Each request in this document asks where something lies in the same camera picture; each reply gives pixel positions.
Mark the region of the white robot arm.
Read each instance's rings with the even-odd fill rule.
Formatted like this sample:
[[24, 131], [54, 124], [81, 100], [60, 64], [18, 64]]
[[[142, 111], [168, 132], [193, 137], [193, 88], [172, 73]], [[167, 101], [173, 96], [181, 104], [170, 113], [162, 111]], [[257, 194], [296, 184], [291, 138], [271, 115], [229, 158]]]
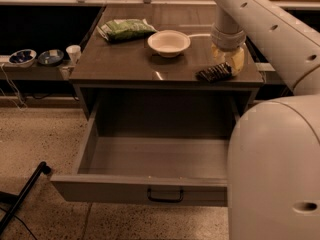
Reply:
[[320, 240], [320, 34], [268, 0], [214, 0], [292, 96], [238, 120], [227, 157], [230, 240]]

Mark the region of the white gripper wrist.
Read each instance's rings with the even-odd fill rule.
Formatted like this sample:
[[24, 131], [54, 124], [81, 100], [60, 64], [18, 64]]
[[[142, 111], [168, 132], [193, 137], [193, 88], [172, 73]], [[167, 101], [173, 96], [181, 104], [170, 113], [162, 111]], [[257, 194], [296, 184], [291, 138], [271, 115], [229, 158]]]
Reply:
[[221, 8], [216, 9], [215, 20], [211, 27], [211, 40], [214, 62], [216, 64], [225, 63], [227, 57], [223, 51], [233, 51], [230, 55], [232, 75], [238, 75], [244, 67], [245, 55], [241, 46], [246, 40], [246, 34], [238, 23]]

